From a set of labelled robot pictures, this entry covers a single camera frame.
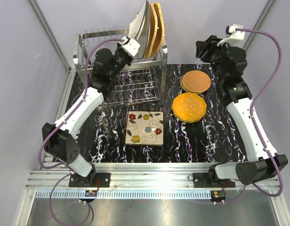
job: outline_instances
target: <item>yellow flower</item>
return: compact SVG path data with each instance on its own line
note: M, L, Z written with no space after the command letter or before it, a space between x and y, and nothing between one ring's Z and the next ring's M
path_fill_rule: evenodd
M143 116L143 118L144 118L145 120L148 120L148 119L149 119L149 115L146 114L146 115Z
M140 143L141 138L139 136L133 136L133 138L131 139L132 142L134 143Z

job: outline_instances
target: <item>plate in dish rack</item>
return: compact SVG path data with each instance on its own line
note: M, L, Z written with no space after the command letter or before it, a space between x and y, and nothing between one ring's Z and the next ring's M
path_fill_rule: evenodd
M127 112L125 144L146 146L163 145L163 138L163 112Z

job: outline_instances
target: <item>white wall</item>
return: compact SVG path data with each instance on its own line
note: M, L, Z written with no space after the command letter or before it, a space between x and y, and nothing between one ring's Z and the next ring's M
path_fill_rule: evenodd
M128 28L144 0L37 0L70 65L75 34ZM252 28L266 0L160 0L168 45L168 63L199 63L195 42L215 34L225 37L227 25Z
M66 70L27 0L0 0L0 226L17 217Z
M284 197L290 211L290 0L277 1L260 30L269 32L280 43L282 64L277 77L261 96L256 109L261 123L278 153L286 154L283 169ZM255 96L273 73L278 53L267 37L256 36L247 51L244 79Z

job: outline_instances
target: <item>wire rack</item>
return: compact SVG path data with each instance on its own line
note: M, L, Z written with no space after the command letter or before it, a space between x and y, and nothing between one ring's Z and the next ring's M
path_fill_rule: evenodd
M97 32L86 32L82 35L75 35L73 61L76 71L84 82L84 62L88 57L88 52L99 42L127 36L129 29L108 30ZM102 48L108 48L111 52L115 52L117 46L115 43L106 43ZM96 55L92 56L91 63L87 71L90 75L93 70L93 62ZM118 75L118 84L114 87L109 97L99 106L104 109L117 105L137 105L146 102L159 101L160 106L164 104L166 67L167 67L168 50L164 41L158 55L155 58L144 59L143 56L137 54L132 61L131 66L126 66ZM158 86L158 77L154 70L155 66L162 66L161 85Z

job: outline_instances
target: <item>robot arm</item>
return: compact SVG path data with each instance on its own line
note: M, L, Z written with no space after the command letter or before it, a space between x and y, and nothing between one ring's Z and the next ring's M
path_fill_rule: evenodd
M196 42L196 57L211 64L217 78L217 94L237 124L248 157L248 162L218 163L210 166L208 176L212 185L224 179L239 180L244 185L249 185L276 176L274 165L251 120L252 94L242 79L243 70L247 66L246 53L239 47L233 47L244 39L244 32L236 31L236 28L243 26L228 26L226 33L229 37L225 39L211 35L206 41ZM288 163L286 156L278 155L268 140L255 110L253 113L271 155L282 170Z
M69 165L77 174L84 178L88 177L93 171L93 166L82 157L80 147L74 138L84 121L111 93L117 82L116 75L125 65L130 65L139 47L140 44L136 40L124 37L122 42L118 42L115 55L112 55L108 49L103 51L105 52L104 55L97 54L94 62L94 65L97 65L97 70L95 68L93 70L90 87L87 89L87 96L84 98L83 92L74 105L54 125L46 123L42 128L43 139L45 139L56 129L56 125L64 122L46 143L45 151ZM70 114L72 114L70 119L65 121Z

